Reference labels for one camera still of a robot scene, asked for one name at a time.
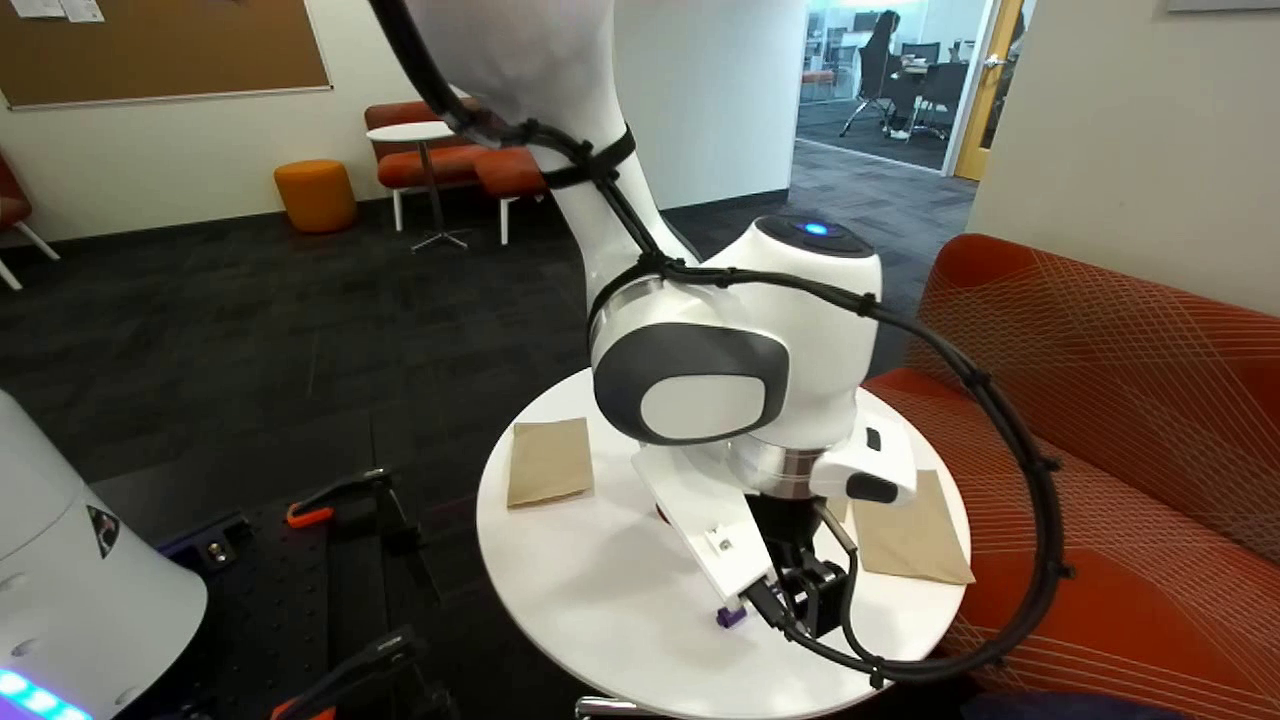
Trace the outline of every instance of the chair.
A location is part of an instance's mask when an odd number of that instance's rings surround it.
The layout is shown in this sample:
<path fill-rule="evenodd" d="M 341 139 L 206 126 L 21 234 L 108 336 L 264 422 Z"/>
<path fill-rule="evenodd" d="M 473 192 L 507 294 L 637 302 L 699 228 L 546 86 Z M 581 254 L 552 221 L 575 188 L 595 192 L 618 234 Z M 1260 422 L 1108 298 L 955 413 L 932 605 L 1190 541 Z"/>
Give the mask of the chair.
<path fill-rule="evenodd" d="M 514 205 L 519 196 L 546 196 L 546 174 L 529 147 L 491 147 L 477 160 L 479 188 L 495 201 L 500 244 L 514 242 Z"/>
<path fill-rule="evenodd" d="M 944 60 L 944 43 L 903 43 L 902 53 L 924 60 L 930 68 Z"/>
<path fill-rule="evenodd" d="M 920 89 L 912 132 L 952 137 L 967 66 L 936 66 Z"/>
<path fill-rule="evenodd" d="M 366 107 L 366 130 L 386 130 L 386 126 L 420 126 L 420 120 L 439 120 L 424 102 L 399 102 L 399 106 L 370 106 Z M 433 160 L 433 184 L 435 188 L 465 188 L 477 184 L 477 160 L 486 155 L 486 144 L 473 139 L 445 139 L 429 147 Z M 391 192 L 391 221 L 398 234 L 404 234 L 404 192 L 424 192 L 429 174 L 420 147 L 386 147 L 373 144 L 376 155 L 376 179 Z"/>
<path fill-rule="evenodd" d="M 0 234 L 17 228 L 24 234 L 47 259 L 60 259 L 56 249 L 44 244 L 44 235 L 30 225 L 32 215 L 32 201 L 30 192 L 21 188 L 21 179 L 14 177 L 6 154 L 0 154 Z M 0 259 L 0 280 L 14 290 L 14 294 L 24 294 L 24 286 L 14 276 L 14 269 Z"/>

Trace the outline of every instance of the table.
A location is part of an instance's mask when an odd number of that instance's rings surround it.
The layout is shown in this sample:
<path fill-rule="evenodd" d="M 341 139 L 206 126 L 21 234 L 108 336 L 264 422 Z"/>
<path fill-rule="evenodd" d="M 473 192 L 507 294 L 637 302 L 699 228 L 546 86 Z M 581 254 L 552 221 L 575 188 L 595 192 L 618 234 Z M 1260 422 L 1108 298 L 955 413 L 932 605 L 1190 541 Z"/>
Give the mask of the table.
<path fill-rule="evenodd" d="M 445 120 L 415 120 L 415 126 L 386 126 L 370 132 L 373 144 L 387 144 L 387 147 L 415 147 L 424 160 L 424 188 L 433 196 L 433 235 L 415 242 L 413 254 L 433 249 L 433 244 L 455 244 L 469 249 L 469 242 L 461 242 L 455 234 L 445 228 L 445 210 L 439 210 L 439 184 L 433 174 L 433 144 L 454 139 L 454 130 Z"/>
<path fill-rule="evenodd" d="M 875 697 L 867 675 L 836 667 L 759 615 L 712 621 L 722 596 L 656 522 L 637 478 L 637 442 L 609 430 L 594 377 L 575 372 L 534 399 L 514 424 L 587 422 L 595 489 L 575 501 L 507 507 L 514 430 L 495 442 L 477 498 L 479 555 L 526 637 L 575 680 L 660 717 L 826 717 Z M 967 517 L 944 459 L 918 433 L 920 467 L 936 467 L 960 550 Z M 852 626 L 873 651 L 918 660 L 955 621 L 966 590 L 873 575 L 858 580 Z"/>

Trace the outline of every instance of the person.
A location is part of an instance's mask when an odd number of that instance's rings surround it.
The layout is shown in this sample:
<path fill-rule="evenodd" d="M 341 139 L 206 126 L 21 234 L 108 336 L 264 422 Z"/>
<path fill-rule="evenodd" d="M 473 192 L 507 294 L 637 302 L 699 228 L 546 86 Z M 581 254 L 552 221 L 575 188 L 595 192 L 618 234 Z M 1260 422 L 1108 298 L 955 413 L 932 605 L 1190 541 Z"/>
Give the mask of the person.
<path fill-rule="evenodd" d="M 840 137 L 852 130 L 852 120 L 875 106 L 884 98 L 884 81 L 887 81 L 887 49 L 893 49 L 893 34 L 902 30 L 902 14 L 881 14 L 875 30 L 867 36 L 867 43 L 859 49 L 859 89 L 852 102 L 847 120 L 840 126 Z"/>

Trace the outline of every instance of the bulletin board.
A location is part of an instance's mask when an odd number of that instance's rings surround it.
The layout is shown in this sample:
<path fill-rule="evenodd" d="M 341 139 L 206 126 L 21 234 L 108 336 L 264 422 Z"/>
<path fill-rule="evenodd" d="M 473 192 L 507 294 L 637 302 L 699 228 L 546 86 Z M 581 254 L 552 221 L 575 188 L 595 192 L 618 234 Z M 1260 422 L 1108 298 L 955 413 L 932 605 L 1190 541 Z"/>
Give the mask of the bulletin board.
<path fill-rule="evenodd" d="M 14 107 L 328 86 L 304 0 L 102 0 L 103 23 L 0 0 Z"/>

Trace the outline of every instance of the sofa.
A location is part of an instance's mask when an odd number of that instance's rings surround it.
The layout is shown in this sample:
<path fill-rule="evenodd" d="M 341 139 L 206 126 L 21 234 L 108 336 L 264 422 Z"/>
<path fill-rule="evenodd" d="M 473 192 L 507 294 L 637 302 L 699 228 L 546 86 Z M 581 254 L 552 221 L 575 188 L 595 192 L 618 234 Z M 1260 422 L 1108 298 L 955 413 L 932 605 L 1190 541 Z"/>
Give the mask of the sofa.
<path fill-rule="evenodd" d="M 1280 717 L 1280 316 L 998 235 L 941 249 L 920 320 L 1060 459 L 1067 580 L 987 691 Z M 867 381 L 948 459 L 973 573 L 948 651 L 1006 628 L 1031 561 L 1025 480 L 924 354 Z"/>

